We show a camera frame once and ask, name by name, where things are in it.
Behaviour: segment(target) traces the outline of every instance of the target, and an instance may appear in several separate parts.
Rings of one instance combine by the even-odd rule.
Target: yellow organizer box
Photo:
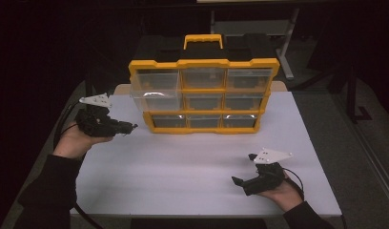
[[[131,96],[153,133],[255,133],[278,68],[265,34],[144,36]]]

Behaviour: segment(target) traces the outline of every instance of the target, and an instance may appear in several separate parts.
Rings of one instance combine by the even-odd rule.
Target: table surface
[[[152,134],[128,95],[112,95],[110,116],[138,124],[130,135],[92,147],[77,179],[88,214],[162,218],[281,215],[269,199],[245,196],[231,176],[257,176],[248,154],[262,147],[293,153],[280,162],[299,175],[306,200],[323,217],[340,216],[293,95],[272,92],[256,134]]]

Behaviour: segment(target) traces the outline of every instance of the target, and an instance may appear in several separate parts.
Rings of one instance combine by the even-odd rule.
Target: yellow handle
[[[220,49],[222,49],[222,38],[221,34],[199,34],[199,35],[186,35],[185,44],[183,45],[183,50],[186,50],[188,42],[212,42],[218,41],[220,44]]]

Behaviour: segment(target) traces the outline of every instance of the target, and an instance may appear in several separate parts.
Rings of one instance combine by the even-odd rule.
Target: forearm
[[[283,216],[291,229],[334,229],[306,201],[287,211]]]
[[[80,161],[48,156],[40,176],[18,199],[24,210],[15,228],[70,228]]]

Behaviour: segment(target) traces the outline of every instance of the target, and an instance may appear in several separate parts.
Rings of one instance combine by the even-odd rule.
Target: black cable
[[[67,118],[70,116],[70,113],[72,112],[73,108],[79,103],[79,101],[73,102],[71,105],[67,107],[66,110],[60,115],[60,119],[58,120],[57,127],[54,132],[54,140],[53,140],[53,148],[57,146],[58,142],[60,141],[61,135],[64,134],[69,128],[76,126],[77,124],[71,125],[70,127],[66,128],[64,131],[62,131],[63,126],[67,120]],[[78,212],[78,214],[86,220],[91,226],[93,226],[96,229],[104,229],[101,225],[99,225],[97,222],[95,222],[88,214],[86,214],[82,208],[78,205],[76,202],[73,208]]]
[[[344,228],[344,229],[347,229],[346,218],[345,218],[345,216],[343,215],[343,213],[342,213],[342,215],[340,216],[340,218],[342,219],[343,228]]]
[[[63,129],[63,126],[64,126],[65,122],[67,121],[67,118],[70,116],[70,113],[72,112],[72,109],[78,103],[79,103],[79,101],[73,102],[60,115],[60,119],[58,120],[58,123],[57,123],[57,128],[55,129],[55,132],[54,132],[54,140],[53,140],[53,148],[54,149],[57,146],[58,142],[60,141],[60,137],[61,137],[61,134],[62,134],[62,129]]]
[[[295,172],[293,172],[289,169],[283,168],[283,170],[288,171],[288,172],[292,173],[294,176],[296,176],[296,178],[299,181],[299,184],[301,185],[301,191],[304,192],[304,185],[302,184],[301,178],[299,176],[297,176],[297,174]]]
[[[78,124],[73,124],[73,125],[67,127],[63,132],[61,132],[61,135],[64,134],[67,130],[69,130],[69,129],[71,129],[72,127],[76,126],[76,125],[78,125]]]

